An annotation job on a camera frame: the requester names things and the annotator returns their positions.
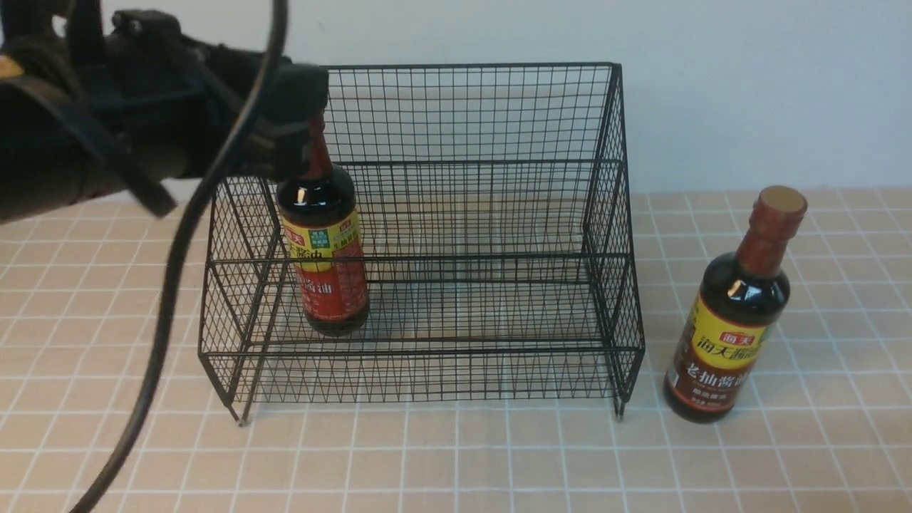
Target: bottle cap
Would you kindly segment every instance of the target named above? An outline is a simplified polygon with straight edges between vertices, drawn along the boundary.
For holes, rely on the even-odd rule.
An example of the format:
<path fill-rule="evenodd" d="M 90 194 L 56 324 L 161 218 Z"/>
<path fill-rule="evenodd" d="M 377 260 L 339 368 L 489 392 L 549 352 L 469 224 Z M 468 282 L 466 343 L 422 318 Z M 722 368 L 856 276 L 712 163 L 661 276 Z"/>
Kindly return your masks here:
<path fill-rule="evenodd" d="M 807 212 L 807 199 L 784 185 L 773 185 L 760 191 L 753 204 L 751 230 L 764 238 L 788 240 L 798 233 Z"/>

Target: wire shelf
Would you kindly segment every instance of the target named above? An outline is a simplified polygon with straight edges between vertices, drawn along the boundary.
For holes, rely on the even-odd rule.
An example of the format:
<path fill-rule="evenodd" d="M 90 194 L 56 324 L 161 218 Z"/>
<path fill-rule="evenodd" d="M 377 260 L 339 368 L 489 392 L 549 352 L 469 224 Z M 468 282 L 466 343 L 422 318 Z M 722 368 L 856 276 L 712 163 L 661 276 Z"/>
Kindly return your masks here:
<path fill-rule="evenodd" d="M 224 405 L 611 397 L 645 352 L 616 64 L 332 68 L 371 311 L 311 330 L 275 186 L 212 204 L 200 359 Z"/>

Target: dark brown bottle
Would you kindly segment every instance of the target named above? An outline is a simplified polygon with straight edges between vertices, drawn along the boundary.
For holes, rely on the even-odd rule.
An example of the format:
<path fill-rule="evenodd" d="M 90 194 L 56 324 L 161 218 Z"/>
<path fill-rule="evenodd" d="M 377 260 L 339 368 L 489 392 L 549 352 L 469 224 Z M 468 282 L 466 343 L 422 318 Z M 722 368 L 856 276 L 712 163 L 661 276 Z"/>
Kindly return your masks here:
<path fill-rule="evenodd" d="M 355 185 L 329 160 L 323 118 L 311 121 L 312 150 L 306 175 L 282 183 L 276 204 L 293 258 L 351 258 L 295 264 L 304 315 L 317 332 L 341 337 L 368 318 L 368 282 L 361 248 Z"/>
<path fill-rule="evenodd" d="M 767 330 L 788 303 L 782 257 L 806 211 L 794 189 L 763 189 L 738 250 L 706 268 L 664 380 L 665 400 L 679 416 L 707 424 L 734 407 Z"/>

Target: metal wire mesh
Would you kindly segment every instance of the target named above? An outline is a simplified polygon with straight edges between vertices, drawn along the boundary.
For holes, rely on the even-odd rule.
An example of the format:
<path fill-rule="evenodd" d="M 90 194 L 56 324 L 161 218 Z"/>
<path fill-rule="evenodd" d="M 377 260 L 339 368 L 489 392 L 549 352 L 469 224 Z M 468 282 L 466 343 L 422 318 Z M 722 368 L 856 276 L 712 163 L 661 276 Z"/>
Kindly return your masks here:
<path fill-rule="evenodd" d="M 225 405 L 613 397 L 644 354 L 614 64 L 334 68 L 371 312 L 310 329 L 273 201 L 212 207 L 200 357 Z M 239 414 L 237 404 L 244 406 Z"/>

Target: bottle neck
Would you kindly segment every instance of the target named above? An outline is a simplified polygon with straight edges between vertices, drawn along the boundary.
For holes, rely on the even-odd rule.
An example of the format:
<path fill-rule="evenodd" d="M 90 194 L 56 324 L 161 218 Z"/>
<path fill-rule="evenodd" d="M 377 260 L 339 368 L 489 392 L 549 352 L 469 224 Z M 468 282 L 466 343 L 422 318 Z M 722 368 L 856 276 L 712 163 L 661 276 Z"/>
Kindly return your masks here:
<path fill-rule="evenodd" d="M 735 252 L 735 259 L 749 274 L 773 277 L 779 274 L 788 244 L 788 239 L 764 237 L 757 230 L 748 230 Z"/>

